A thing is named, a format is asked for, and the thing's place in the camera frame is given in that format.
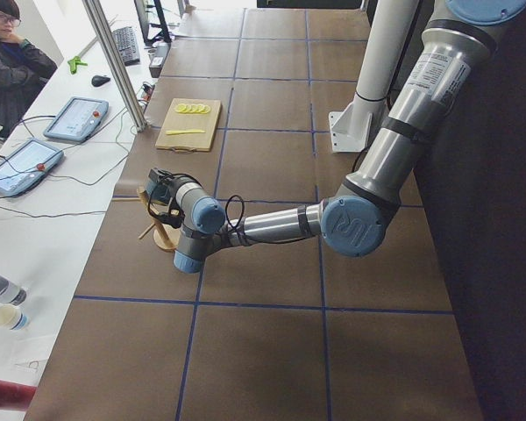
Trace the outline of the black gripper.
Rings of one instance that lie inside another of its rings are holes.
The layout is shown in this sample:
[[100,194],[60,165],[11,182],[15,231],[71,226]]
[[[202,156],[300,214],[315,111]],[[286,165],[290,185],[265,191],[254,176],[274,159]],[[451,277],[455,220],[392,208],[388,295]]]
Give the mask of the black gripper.
[[185,185],[184,176],[164,176],[162,178],[162,185],[165,188],[164,200],[167,205],[168,212],[160,212],[152,206],[147,206],[149,215],[163,225],[170,225],[168,222],[168,213],[170,215],[183,215],[181,208],[181,201],[177,198],[178,190]]

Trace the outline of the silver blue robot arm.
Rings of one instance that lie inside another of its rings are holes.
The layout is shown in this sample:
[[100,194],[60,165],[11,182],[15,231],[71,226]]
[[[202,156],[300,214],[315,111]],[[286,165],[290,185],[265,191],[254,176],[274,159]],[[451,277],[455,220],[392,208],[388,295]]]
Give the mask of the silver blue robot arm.
[[197,273],[222,249],[287,244],[315,236],[337,253],[360,257],[382,242],[398,211],[400,190],[451,109],[471,70],[487,61],[524,1],[437,1],[423,29],[423,50],[374,139],[362,139],[359,167],[337,193],[252,217],[228,218],[226,210],[190,175],[153,168],[148,203],[167,206],[160,220],[180,231],[174,265]]

